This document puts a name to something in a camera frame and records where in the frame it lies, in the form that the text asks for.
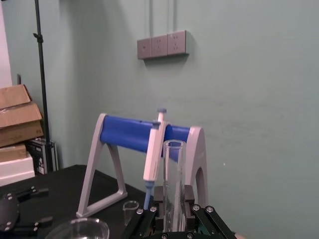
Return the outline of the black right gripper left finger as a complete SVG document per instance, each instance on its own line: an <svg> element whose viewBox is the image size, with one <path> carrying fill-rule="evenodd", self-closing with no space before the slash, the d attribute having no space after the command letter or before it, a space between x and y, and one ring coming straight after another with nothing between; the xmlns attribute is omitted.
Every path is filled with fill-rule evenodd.
<svg viewBox="0 0 319 239"><path fill-rule="evenodd" d="M155 186L150 208L136 209L122 239L161 239L163 233L163 186Z"/></svg>

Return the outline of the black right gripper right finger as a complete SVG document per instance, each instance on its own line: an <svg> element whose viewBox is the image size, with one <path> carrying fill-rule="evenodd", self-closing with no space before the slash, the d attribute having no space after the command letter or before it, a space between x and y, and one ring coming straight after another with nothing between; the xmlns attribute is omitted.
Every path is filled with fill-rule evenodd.
<svg viewBox="0 0 319 239"><path fill-rule="evenodd" d="M195 239L234 239L235 233L230 230L214 207L205 207L195 203L193 188L184 187L185 231L192 233Z"/></svg>

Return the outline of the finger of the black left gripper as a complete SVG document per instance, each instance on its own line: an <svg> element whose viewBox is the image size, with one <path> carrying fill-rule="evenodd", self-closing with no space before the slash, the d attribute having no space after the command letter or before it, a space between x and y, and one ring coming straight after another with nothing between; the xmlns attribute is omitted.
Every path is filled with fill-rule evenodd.
<svg viewBox="0 0 319 239"><path fill-rule="evenodd" d="M14 232L37 232L39 228L50 227L53 222L53 217L46 217L36 222L18 222L13 227Z"/></svg>
<svg viewBox="0 0 319 239"><path fill-rule="evenodd" d="M31 199L31 198L47 197L48 195L49 195L49 190L47 188L37 189L35 186L32 186L28 189L17 192L16 197L18 199Z"/></svg>

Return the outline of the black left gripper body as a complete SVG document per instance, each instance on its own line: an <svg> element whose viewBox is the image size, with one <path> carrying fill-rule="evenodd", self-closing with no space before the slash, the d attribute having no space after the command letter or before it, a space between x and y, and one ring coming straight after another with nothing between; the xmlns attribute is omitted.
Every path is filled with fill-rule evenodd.
<svg viewBox="0 0 319 239"><path fill-rule="evenodd" d="M0 231L12 231L20 215L20 203L14 193L4 194L0 199Z"/></svg>

